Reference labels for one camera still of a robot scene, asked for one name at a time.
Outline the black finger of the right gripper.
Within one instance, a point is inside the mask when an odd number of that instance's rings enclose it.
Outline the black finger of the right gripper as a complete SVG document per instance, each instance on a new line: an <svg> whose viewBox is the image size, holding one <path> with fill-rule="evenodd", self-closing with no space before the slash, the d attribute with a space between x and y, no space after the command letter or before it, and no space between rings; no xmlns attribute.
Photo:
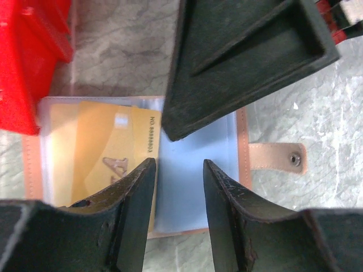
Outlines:
<svg viewBox="0 0 363 272"><path fill-rule="evenodd" d="M181 1L162 128L185 138L339 57L313 1Z"/></svg>

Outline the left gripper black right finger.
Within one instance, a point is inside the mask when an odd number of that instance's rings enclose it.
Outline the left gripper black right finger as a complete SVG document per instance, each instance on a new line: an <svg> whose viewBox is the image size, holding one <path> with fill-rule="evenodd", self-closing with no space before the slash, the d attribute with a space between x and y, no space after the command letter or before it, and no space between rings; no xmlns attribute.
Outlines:
<svg viewBox="0 0 363 272"><path fill-rule="evenodd" d="M362 210L293 211L203 166L216 271L361 271Z"/></svg>

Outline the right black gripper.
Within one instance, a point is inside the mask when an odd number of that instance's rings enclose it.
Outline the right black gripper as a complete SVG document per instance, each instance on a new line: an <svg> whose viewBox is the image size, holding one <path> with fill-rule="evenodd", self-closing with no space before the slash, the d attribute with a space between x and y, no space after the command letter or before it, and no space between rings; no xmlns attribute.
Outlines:
<svg viewBox="0 0 363 272"><path fill-rule="evenodd" d="M362 36L361 0L315 1L321 16L328 25L335 44Z"/></svg>

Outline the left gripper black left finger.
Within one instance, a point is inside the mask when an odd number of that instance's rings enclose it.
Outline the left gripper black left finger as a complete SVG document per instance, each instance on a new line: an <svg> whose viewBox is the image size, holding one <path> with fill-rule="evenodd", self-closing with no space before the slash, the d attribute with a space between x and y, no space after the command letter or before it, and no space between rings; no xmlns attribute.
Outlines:
<svg viewBox="0 0 363 272"><path fill-rule="evenodd" d="M2 271L141 271L156 162L70 207L1 201Z"/></svg>

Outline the brown leather card holder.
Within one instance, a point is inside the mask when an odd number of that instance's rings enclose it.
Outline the brown leather card holder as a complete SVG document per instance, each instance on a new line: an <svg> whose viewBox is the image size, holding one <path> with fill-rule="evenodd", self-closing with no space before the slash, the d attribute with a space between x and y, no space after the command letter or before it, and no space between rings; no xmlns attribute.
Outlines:
<svg viewBox="0 0 363 272"><path fill-rule="evenodd" d="M136 106L162 112L164 99L156 97L46 97L39 105L40 132L23 136L26 197L52 203L50 115L53 104L95 101ZM172 142L161 129L157 174L151 208L149 238L203 232L208 227L203 162L214 161L227 175L247 188L253 170L271 169L302 175L307 156L300 143L250 143L246 109L242 108Z"/></svg>

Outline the gold VIP card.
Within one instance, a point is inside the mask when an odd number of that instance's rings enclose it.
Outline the gold VIP card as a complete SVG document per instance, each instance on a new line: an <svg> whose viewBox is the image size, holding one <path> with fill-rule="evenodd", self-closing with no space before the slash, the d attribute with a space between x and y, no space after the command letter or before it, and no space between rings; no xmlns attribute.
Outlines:
<svg viewBox="0 0 363 272"><path fill-rule="evenodd" d="M70 206L158 158L161 113L81 101L53 104L50 115L52 203Z"/></svg>

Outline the red plastic bin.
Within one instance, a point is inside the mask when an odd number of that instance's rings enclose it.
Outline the red plastic bin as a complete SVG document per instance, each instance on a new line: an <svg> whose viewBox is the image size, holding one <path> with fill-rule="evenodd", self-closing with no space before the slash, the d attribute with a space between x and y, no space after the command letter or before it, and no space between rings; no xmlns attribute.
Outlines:
<svg viewBox="0 0 363 272"><path fill-rule="evenodd" d="M1 1L1 129L36 135L57 62L73 58L70 1Z"/></svg>

